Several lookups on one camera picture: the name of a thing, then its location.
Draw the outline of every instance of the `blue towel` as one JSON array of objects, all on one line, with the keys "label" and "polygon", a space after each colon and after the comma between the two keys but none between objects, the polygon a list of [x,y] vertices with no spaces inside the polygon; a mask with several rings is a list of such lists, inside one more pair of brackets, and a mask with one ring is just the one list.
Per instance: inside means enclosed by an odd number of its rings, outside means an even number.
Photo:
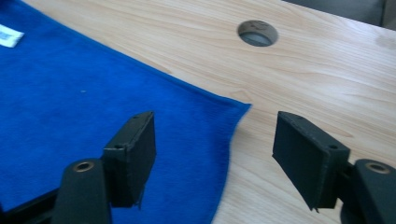
[{"label": "blue towel", "polygon": [[142,210],[114,223],[210,223],[229,147],[249,105],[217,96],[109,49],[17,0],[0,24],[24,32],[0,46],[0,203],[8,210],[59,187],[64,168],[99,158],[132,115],[155,112],[157,159]]}]

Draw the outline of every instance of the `blue cloth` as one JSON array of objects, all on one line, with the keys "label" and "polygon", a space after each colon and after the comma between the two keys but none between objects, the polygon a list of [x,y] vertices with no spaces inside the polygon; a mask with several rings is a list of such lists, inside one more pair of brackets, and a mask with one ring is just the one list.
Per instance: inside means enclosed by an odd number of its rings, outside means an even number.
[{"label": "blue cloth", "polygon": [[249,105],[217,96],[109,49],[16,0],[0,23],[25,33],[0,46],[0,203],[8,210],[59,187],[64,168],[99,158],[132,115],[155,112],[157,160],[142,210],[114,223],[209,223],[230,141]]}]

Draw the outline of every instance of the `light wood tabletop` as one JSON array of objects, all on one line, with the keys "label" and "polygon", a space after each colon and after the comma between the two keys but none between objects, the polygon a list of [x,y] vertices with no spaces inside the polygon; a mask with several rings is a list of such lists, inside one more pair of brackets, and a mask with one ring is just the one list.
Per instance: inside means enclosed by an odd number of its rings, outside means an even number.
[{"label": "light wood tabletop", "polygon": [[[216,94],[252,103],[233,139],[214,223],[340,223],[309,211],[272,158],[279,110],[396,167],[396,32],[279,0],[25,0],[56,21]],[[273,25],[270,47],[243,21]]]}]

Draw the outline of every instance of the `cloth label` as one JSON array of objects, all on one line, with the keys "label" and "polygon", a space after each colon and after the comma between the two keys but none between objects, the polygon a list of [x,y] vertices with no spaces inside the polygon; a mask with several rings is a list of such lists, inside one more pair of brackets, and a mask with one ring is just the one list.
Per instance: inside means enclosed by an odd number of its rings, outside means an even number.
[{"label": "cloth label", "polygon": [[9,29],[0,24],[0,45],[8,48],[14,48],[18,44],[23,33]]}]

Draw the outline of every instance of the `metal grommet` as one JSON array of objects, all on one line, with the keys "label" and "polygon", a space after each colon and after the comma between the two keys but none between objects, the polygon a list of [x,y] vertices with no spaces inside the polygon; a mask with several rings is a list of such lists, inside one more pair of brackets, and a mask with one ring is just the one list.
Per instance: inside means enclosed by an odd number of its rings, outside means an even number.
[{"label": "metal grommet", "polygon": [[91,161],[82,161],[79,164],[75,165],[73,167],[73,170],[76,172],[86,172],[92,169],[92,167],[94,166],[93,162]]},{"label": "metal grommet", "polygon": [[383,164],[377,163],[377,162],[367,162],[366,167],[369,170],[379,173],[381,175],[390,174],[390,169],[388,169],[388,167],[384,166]]}]

